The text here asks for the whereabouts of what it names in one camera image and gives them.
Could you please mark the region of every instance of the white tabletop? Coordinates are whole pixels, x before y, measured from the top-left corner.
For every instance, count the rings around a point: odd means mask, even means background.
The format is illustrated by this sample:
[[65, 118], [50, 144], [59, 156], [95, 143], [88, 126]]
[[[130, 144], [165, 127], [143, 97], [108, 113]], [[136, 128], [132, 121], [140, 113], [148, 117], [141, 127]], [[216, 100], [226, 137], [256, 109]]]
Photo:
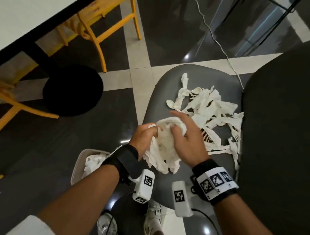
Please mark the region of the white tabletop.
[[0, 0], [0, 50], [76, 0]]

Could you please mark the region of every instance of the round black base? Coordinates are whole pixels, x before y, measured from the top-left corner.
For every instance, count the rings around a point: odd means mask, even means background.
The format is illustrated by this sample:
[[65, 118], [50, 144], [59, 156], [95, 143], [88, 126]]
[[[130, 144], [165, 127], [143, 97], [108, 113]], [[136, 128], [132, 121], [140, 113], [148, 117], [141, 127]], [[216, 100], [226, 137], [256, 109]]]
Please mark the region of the round black base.
[[54, 114], [76, 116], [95, 107], [102, 92], [101, 77], [94, 69], [71, 65], [48, 79], [43, 88], [43, 100]]

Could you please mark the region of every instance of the beige basket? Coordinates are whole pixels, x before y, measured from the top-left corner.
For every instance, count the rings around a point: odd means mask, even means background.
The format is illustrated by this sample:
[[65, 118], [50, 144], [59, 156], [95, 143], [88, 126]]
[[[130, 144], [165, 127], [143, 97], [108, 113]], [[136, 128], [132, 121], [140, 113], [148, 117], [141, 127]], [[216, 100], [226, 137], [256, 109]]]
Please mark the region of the beige basket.
[[96, 149], [84, 149], [80, 153], [77, 159], [77, 162], [75, 163], [73, 173], [71, 176], [71, 185], [74, 185], [76, 182], [80, 181], [83, 178], [86, 158], [90, 155], [101, 154], [101, 153], [106, 154], [106, 155], [110, 154], [109, 152], [96, 150]]

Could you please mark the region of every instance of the person's left hand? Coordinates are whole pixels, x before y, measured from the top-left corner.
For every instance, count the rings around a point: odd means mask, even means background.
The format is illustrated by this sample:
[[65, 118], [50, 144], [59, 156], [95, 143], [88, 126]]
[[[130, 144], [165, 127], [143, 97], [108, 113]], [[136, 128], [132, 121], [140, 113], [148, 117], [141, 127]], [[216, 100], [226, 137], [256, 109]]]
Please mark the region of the person's left hand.
[[138, 153], [139, 158], [138, 161], [141, 160], [143, 154], [146, 150], [149, 149], [152, 141], [152, 137], [157, 137], [157, 126], [153, 126], [148, 128], [150, 125], [155, 123], [147, 123], [143, 125], [139, 125], [134, 136], [131, 138], [128, 144], [134, 146]]

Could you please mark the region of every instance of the human arm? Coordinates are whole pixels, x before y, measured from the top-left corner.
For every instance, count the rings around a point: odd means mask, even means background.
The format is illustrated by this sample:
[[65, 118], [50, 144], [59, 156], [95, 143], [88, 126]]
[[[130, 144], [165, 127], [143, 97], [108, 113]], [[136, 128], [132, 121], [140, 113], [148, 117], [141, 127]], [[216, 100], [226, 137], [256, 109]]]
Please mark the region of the human arm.
[[[129, 144], [134, 146], [139, 160], [149, 148], [157, 127], [140, 125]], [[103, 165], [73, 185], [58, 199], [39, 212], [56, 235], [89, 234], [119, 182], [119, 172], [113, 165]]]
[[[182, 136], [178, 126], [171, 127], [175, 149], [179, 157], [191, 168], [209, 159], [203, 143], [200, 129], [185, 113], [172, 111], [186, 125], [187, 132]], [[235, 235], [271, 235], [272, 233], [260, 222], [252, 210], [237, 195], [230, 195], [214, 206], [222, 232]]]

